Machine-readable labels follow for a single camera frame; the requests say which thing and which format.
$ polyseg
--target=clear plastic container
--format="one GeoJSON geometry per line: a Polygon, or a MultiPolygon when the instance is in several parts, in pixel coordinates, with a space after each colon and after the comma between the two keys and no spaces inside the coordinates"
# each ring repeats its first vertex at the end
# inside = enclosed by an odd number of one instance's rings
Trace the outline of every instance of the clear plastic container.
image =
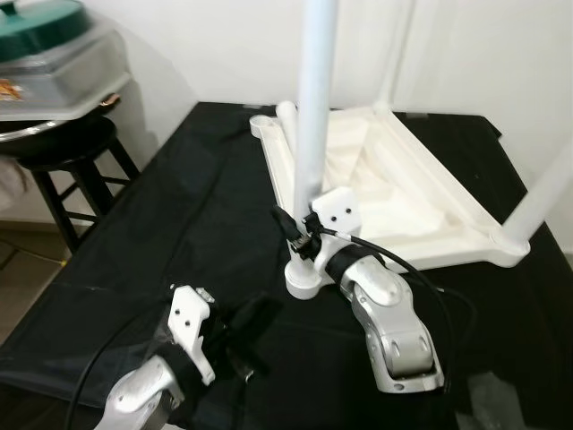
{"type": "Polygon", "coordinates": [[[96,23],[65,45],[0,64],[0,121],[75,119],[128,79],[122,40],[96,23]]]}

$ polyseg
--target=stool rung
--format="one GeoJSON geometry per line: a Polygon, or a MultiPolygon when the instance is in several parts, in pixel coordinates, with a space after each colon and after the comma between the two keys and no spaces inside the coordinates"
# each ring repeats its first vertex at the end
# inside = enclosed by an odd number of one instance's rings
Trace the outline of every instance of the stool rung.
{"type": "Polygon", "coordinates": [[[63,202],[67,199],[71,193],[78,189],[78,185],[74,182],[70,186],[68,186],[63,193],[60,194],[60,200],[63,202]]]}
{"type": "Polygon", "coordinates": [[[110,184],[127,185],[129,184],[129,179],[119,179],[118,177],[103,176],[104,181],[110,184]]]}
{"type": "Polygon", "coordinates": [[[66,211],[66,214],[68,218],[82,219],[84,221],[91,221],[91,222],[98,221],[98,217],[94,217],[93,215],[87,215],[85,213],[66,211]]]}

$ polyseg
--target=stool leg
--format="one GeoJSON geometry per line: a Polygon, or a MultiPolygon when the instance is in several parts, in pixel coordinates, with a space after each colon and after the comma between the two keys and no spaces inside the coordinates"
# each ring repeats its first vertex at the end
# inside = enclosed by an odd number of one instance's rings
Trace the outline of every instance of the stool leg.
{"type": "Polygon", "coordinates": [[[133,164],[132,159],[125,151],[124,146],[119,142],[119,140],[115,139],[114,142],[109,146],[109,150],[111,151],[117,163],[124,170],[127,177],[134,180],[137,176],[139,176],[140,171],[137,169],[135,164],[133,164]]]}
{"type": "Polygon", "coordinates": [[[57,193],[52,178],[48,172],[32,172],[34,180],[38,185],[39,191],[42,193],[44,200],[46,201],[47,207],[52,212],[54,221],[56,222],[65,242],[70,248],[70,251],[75,252],[80,246],[80,238],[73,229],[72,222],[65,213],[64,205],[60,200],[60,196],[57,193]]]}
{"type": "Polygon", "coordinates": [[[74,163],[69,172],[94,213],[98,217],[106,215],[113,205],[114,196],[107,188],[94,162],[86,160],[74,163]]]}

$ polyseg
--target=white wall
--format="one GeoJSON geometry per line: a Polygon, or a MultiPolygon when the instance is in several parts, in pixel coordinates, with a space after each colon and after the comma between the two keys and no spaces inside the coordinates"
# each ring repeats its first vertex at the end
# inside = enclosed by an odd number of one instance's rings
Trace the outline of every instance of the white wall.
{"type": "MultiPolygon", "coordinates": [[[[376,98],[399,1],[341,0],[333,106],[376,98]]],[[[124,37],[135,83],[114,119],[141,166],[198,99],[262,104],[296,97],[303,0],[84,3],[124,37]]],[[[571,2],[417,3],[397,107],[487,116],[532,184],[571,135],[571,2]]],[[[550,226],[573,248],[572,194],[550,226]]],[[[30,195],[0,215],[49,220],[41,207],[30,195]]]]}

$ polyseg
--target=black table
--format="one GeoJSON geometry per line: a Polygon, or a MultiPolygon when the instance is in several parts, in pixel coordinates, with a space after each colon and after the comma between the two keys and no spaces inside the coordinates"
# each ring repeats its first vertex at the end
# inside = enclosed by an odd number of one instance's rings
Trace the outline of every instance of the black table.
{"type": "MultiPolygon", "coordinates": [[[[69,399],[95,348],[172,283],[204,287],[223,305],[257,291],[283,305],[256,342],[269,374],[248,386],[242,428],[456,428],[453,410],[471,413],[467,378],[488,373],[515,387],[529,426],[568,428],[573,272],[549,229],[537,232],[516,268],[483,262],[427,271],[475,303],[477,330],[459,358],[450,398],[381,394],[363,331],[337,292],[325,288],[311,301],[287,293],[288,252],[269,215],[274,196],[261,144],[248,127],[261,113],[272,115],[272,108],[200,103],[124,192],[0,348],[0,383],[18,387],[0,394],[0,409],[8,411],[0,428],[59,426],[65,402],[31,393],[69,399]]],[[[507,218],[525,187],[486,119],[398,117],[493,217],[507,218]]],[[[424,290],[413,289],[443,363],[440,313],[424,290]]],[[[459,334],[466,310],[448,305],[459,334]]],[[[160,311],[142,317],[102,356],[84,404],[100,407],[113,383],[141,363],[161,340],[161,318],[160,311]]],[[[198,428],[230,428],[240,395],[237,380],[216,384],[199,406],[198,428]]],[[[98,414],[84,408],[78,428],[90,428],[98,414]]]]}

